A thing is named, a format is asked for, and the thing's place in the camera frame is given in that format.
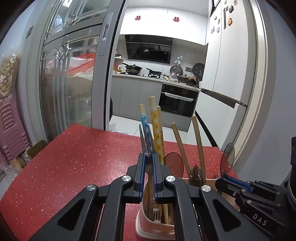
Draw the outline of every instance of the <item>ceiling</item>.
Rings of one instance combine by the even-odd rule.
[[[159,7],[208,16],[208,0],[128,0],[128,7]]]

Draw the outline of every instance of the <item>red speckled tabletop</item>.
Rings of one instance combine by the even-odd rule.
[[[19,241],[28,240],[88,184],[103,186],[125,175],[138,161],[139,139],[72,125],[49,143],[16,177],[0,202],[0,212]],[[184,148],[190,167],[199,165],[197,146]],[[177,143],[165,142],[165,152],[173,151],[179,153]],[[203,147],[203,151],[207,178],[219,175],[219,148]],[[146,240],[135,232],[138,210],[138,204],[126,205],[123,240]]]

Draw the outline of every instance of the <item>triangular cutout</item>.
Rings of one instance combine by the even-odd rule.
[[[240,220],[233,216],[232,213],[228,211],[217,199],[213,200],[213,204],[225,232],[229,232],[241,225]]]
[[[58,221],[57,224],[69,231],[73,231],[77,220],[80,216],[81,210],[85,203],[85,199],[80,199],[67,213],[65,213]]]

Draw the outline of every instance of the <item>oven door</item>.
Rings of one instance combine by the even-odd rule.
[[[192,117],[198,92],[163,84],[159,99],[161,111]]]

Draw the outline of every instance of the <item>silver screw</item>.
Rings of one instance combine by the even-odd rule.
[[[86,189],[87,189],[88,191],[93,191],[93,190],[96,189],[96,185],[94,185],[94,184],[88,184],[87,187],[86,187]]]
[[[174,176],[167,176],[165,179],[170,183],[173,182],[174,180],[176,180],[176,178]]]
[[[210,187],[209,185],[203,185],[203,186],[202,186],[202,190],[203,190],[204,192],[209,192],[209,191],[211,191],[211,187]]]
[[[131,177],[128,176],[128,175],[125,175],[125,176],[123,176],[121,179],[122,179],[124,182],[128,182],[128,181],[131,179]]]

